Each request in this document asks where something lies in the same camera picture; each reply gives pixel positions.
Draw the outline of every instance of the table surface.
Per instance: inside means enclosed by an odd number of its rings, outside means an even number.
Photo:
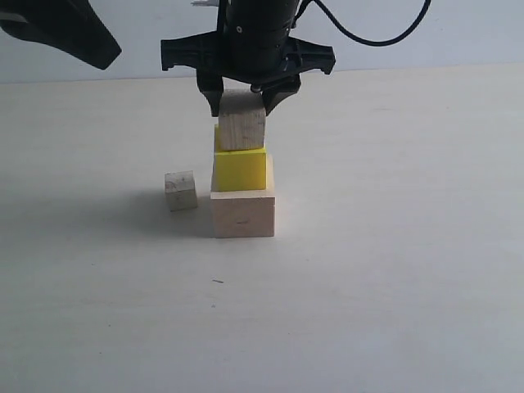
[[[523,85],[305,75],[268,119],[277,236],[227,240],[194,79],[1,85],[0,391],[520,393]]]

